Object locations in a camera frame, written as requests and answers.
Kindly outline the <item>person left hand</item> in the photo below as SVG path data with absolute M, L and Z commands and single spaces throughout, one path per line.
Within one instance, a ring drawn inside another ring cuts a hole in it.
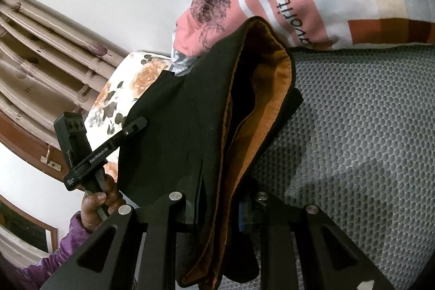
M 98 210 L 103 206 L 108 208 L 108 213 L 115 213 L 121 206 L 126 205 L 122 193 L 118 190 L 117 185 L 111 175 L 105 175 L 106 192 L 85 195 L 83 197 L 80 218 L 83 227 L 92 233 L 102 224 L 102 217 Z

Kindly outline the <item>purple sleeve forearm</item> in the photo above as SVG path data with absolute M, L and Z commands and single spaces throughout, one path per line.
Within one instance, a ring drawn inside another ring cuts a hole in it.
M 16 289 L 40 289 L 89 236 L 90 233 L 83 227 L 80 212 L 77 212 L 71 218 L 69 231 L 60 241 L 57 251 L 26 268 L 16 267 L 1 256 L 1 270 L 6 271 L 6 276 Z

